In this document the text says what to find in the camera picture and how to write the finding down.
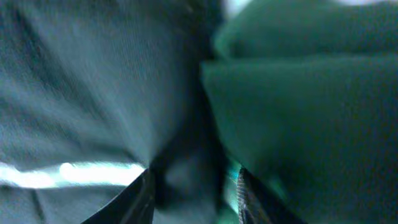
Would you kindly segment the navy taped garment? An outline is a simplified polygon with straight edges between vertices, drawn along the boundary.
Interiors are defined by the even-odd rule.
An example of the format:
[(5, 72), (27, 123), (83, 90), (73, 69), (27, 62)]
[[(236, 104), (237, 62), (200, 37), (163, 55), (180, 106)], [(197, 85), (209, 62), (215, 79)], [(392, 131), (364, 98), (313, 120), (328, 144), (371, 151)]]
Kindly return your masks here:
[(154, 223), (212, 224), (220, 149), (200, 64), (218, 1), (2, 1), (1, 162), (138, 163)]

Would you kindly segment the dark green garment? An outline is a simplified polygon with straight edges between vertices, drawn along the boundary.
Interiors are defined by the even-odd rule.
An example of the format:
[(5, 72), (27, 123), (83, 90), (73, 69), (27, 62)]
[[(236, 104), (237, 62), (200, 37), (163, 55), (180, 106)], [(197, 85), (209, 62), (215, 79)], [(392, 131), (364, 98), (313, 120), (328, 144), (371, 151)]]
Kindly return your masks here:
[(306, 223), (397, 222), (397, 2), (252, 1), (214, 39), (218, 136)]

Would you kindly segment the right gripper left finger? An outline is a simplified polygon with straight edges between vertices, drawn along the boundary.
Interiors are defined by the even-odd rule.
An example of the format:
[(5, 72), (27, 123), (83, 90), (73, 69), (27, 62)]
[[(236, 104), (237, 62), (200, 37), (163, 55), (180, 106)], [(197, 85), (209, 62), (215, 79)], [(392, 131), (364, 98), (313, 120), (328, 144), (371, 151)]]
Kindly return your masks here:
[(155, 179), (147, 169), (82, 224), (152, 224), (154, 209)]

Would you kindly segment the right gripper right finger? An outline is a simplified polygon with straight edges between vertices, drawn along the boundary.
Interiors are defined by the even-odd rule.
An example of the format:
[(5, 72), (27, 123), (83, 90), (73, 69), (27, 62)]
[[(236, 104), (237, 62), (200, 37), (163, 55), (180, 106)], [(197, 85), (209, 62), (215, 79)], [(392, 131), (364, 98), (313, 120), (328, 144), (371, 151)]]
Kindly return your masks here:
[(245, 168), (239, 170), (237, 198), (240, 224), (307, 224)]

